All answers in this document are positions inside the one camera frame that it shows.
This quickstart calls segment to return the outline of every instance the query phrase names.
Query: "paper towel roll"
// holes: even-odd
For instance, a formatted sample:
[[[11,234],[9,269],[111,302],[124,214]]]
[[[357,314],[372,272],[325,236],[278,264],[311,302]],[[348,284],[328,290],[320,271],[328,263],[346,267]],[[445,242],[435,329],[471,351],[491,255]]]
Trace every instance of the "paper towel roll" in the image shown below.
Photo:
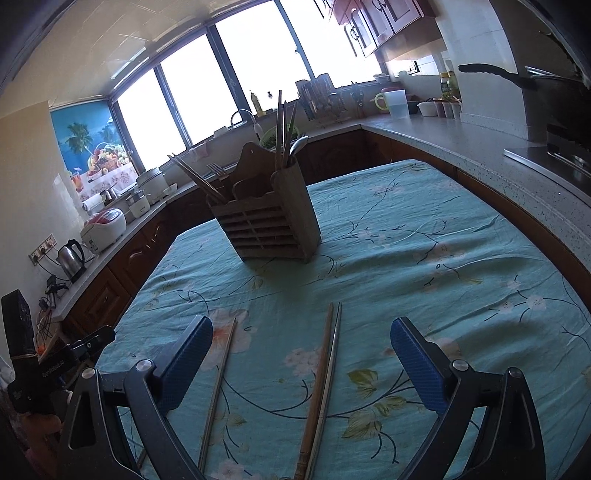
[[[97,193],[96,195],[93,195],[92,197],[90,197],[88,200],[85,200],[84,202],[82,202],[82,208],[86,211],[86,212],[91,212],[92,209],[94,209],[96,206],[98,206],[99,204],[103,203],[103,197],[100,196],[100,193]]]

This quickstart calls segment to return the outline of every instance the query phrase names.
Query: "plastic container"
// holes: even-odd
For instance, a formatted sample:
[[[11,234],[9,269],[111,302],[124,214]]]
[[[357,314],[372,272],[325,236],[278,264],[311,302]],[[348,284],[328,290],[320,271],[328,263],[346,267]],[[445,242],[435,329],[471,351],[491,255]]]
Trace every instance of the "plastic container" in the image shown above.
[[[439,76],[441,77],[441,94],[446,98],[452,94],[452,89],[449,85],[449,73],[443,72]]]
[[[460,113],[462,113],[462,104],[458,102],[452,102],[453,117],[456,120],[460,120]]]
[[[422,116],[437,116],[437,108],[435,102],[423,102],[418,104],[418,109]]]
[[[390,116],[394,119],[410,118],[408,103],[405,90],[396,90],[394,92],[384,92],[386,106],[390,111]]]
[[[453,119],[453,108],[452,108],[452,104],[450,102],[444,102],[443,103],[443,109],[445,110],[445,116],[446,116],[446,118]]]
[[[437,116],[439,118],[445,118],[445,107],[443,106],[443,102],[435,102],[435,108],[437,109]]]

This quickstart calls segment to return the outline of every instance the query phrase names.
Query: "light blue tablecloth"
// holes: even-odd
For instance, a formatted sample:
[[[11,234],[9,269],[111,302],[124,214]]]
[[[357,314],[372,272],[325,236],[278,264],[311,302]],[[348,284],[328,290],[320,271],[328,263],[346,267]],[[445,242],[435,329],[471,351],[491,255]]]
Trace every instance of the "light blue tablecloth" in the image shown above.
[[[520,367],[540,418],[548,478],[563,472],[591,433],[590,323],[550,261],[499,213],[418,161],[309,191],[322,230],[309,264],[242,262],[215,221],[185,232],[121,320],[99,369],[123,371],[153,358],[195,315],[208,315],[213,346],[181,407],[168,415],[196,460],[216,363],[236,318],[205,473],[292,477],[327,306],[341,301],[315,478],[396,478],[433,424],[435,414],[421,405],[391,349],[398,316],[477,370]],[[123,420],[139,454],[131,415]],[[450,474],[461,471],[476,433],[470,426]],[[144,474],[156,478],[149,462]]]

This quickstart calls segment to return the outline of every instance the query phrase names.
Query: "bottle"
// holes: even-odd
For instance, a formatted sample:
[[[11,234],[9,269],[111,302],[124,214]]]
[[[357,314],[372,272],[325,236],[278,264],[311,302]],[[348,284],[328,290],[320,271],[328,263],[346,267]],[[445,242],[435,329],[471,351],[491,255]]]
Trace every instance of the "bottle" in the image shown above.
[[[441,95],[443,98],[448,98],[452,95],[452,89],[449,85],[449,73],[443,72],[439,76],[441,77]]]
[[[452,92],[452,96],[458,99],[462,98],[462,94],[460,93],[460,87],[457,84],[456,74],[454,72],[447,72],[447,74],[449,75],[449,80],[447,81],[447,84],[449,85],[449,88]]]
[[[251,102],[255,107],[256,115],[257,116],[264,116],[265,112],[261,108],[261,103],[258,101],[258,97],[256,94],[251,90]]]

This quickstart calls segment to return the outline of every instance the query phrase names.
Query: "white appliance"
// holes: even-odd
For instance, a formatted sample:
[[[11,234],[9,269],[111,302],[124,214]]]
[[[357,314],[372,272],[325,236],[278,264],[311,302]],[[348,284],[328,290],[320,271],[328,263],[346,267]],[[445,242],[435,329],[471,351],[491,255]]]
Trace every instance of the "white appliance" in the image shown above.
[[[99,254],[114,244],[126,228],[125,215],[118,208],[113,208],[89,218],[80,236],[93,253]]]
[[[164,173],[159,168],[152,168],[142,173],[136,183],[138,188],[144,191],[150,205],[161,200],[164,197],[164,191],[168,188]]]

